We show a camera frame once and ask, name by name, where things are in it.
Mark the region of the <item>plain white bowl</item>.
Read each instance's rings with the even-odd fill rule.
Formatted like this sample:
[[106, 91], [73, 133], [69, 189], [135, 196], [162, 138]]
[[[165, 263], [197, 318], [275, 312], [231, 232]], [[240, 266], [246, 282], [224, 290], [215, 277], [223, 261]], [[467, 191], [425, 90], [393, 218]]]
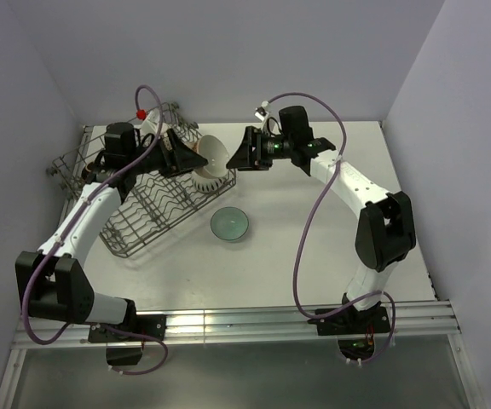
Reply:
[[228, 150], [218, 138], [213, 135], [203, 135], [195, 142], [194, 151], [208, 161], [207, 165], [195, 170], [199, 176], [217, 179], [227, 175]]

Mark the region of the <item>white bowl blue stripes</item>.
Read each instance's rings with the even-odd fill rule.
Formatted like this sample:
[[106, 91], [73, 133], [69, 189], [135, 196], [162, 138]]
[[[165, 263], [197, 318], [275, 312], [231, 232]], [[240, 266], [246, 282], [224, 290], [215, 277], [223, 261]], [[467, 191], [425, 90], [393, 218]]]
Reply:
[[214, 193], [222, 187], [225, 180], [223, 178], [211, 178], [202, 176], [197, 170], [191, 174], [194, 188], [200, 193]]

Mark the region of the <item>pale green bowl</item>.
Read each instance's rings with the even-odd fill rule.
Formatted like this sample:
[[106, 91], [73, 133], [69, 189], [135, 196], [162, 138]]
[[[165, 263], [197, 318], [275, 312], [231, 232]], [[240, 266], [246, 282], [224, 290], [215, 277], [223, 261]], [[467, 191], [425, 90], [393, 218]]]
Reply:
[[217, 210], [210, 219], [212, 233], [223, 241], [240, 240], [250, 226], [246, 213], [236, 207], [227, 206]]

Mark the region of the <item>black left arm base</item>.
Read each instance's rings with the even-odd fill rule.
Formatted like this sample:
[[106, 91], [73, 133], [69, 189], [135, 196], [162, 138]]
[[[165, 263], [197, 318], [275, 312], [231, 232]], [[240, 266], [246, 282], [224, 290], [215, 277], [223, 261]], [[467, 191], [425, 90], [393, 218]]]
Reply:
[[[168, 357], [164, 343], [166, 323], [166, 314], [140, 314], [130, 325], [92, 325], [87, 340], [91, 344], [106, 344], [106, 362], [112, 371], [124, 375], [147, 374], [159, 369]], [[148, 343], [162, 347], [162, 358], [152, 368], [135, 370]]]

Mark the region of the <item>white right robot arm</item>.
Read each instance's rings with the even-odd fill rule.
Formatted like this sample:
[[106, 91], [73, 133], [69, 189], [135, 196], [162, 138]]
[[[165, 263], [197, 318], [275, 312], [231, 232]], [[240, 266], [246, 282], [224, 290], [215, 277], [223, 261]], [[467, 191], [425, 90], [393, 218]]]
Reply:
[[346, 329], [362, 331], [382, 297], [398, 262], [416, 245], [411, 199], [403, 192], [392, 193], [364, 176], [343, 159], [342, 150], [324, 137], [317, 138], [302, 106], [279, 112], [280, 131], [273, 134], [267, 108], [257, 110], [261, 127], [248, 126], [243, 139], [226, 166], [237, 171], [269, 170], [276, 160], [290, 160], [307, 176], [323, 183], [322, 196], [335, 193], [357, 219], [355, 252], [360, 265], [348, 284], [343, 305], [328, 313], [314, 314], [316, 320], [342, 315]]

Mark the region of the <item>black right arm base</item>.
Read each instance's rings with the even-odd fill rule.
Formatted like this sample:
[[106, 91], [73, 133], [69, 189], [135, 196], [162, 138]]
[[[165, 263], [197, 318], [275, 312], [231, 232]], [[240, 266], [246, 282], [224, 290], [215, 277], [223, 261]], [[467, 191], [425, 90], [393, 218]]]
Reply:
[[391, 342], [395, 330], [394, 314], [388, 314], [381, 302], [375, 302], [372, 307], [362, 311], [349, 307], [328, 318], [308, 319], [308, 323], [316, 327], [320, 337], [354, 336], [338, 339], [338, 350], [346, 360], [357, 364], [375, 356], [377, 334], [388, 334], [388, 342]]

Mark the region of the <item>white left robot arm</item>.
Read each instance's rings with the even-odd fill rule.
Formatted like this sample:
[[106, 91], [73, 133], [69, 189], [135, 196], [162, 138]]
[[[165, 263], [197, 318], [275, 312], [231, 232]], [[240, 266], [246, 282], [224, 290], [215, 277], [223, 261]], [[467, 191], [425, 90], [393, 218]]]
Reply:
[[22, 323], [33, 342], [47, 344], [34, 333], [31, 318], [60, 321], [64, 326], [108, 325], [119, 340], [136, 335], [139, 320], [134, 302], [95, 292], [84, 262], [138, 176], [157, 172], [170, 178], [208, 163], [165, 124], [107, 126], [103, 148], [83, 169], [83, 190], [71, 212], [37, 251], [23, 251], [16, 259]]

